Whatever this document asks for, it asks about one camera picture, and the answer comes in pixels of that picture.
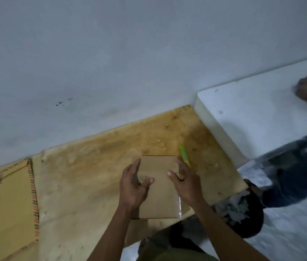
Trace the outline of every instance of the stained wood surface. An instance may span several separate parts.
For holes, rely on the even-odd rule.
[[[179,155],[184,145],[209,204],[247,188],[230,159],[184,106],[97,135],[44,150],[35,177],[40,210],[40,260],[86,260],[119,200],[122,170],[136,155]],[[126,245],[181,219],[132,220]]]

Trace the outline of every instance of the green clothing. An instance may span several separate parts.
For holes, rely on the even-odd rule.
[[[217,258],[182,248],[163,248],[148,242],[137,261],[219,261]]]

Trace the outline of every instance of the floor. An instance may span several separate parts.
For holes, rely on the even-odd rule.
[[[259,187],[272,184],[264,170],[253,161],[238,171]],[[307,199],[287,207],[265,209],[264,214],[261,232],[246,241],[272,261],[307,260]],[[190,238],[206,253],[217,257],[196,217],[186,219],[184,229],[183,236]],[[135,261],[138,246],[139,243],[136,243],[125,248],[121,260]]]

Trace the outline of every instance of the gray wall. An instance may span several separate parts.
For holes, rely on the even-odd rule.
[[[305,58],[307,0],[0,0],[0,164]]]

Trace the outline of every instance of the brown cardboard package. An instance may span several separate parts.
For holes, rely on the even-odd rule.
[[[147,198],[133,214],[132,219],[180,218],[189,210],[180,199],[167,171],[179,172],[176,156],[135,156],[132,163],[140,158],[137,181],[142,183],[147,178],[154,178],[147,193]]]

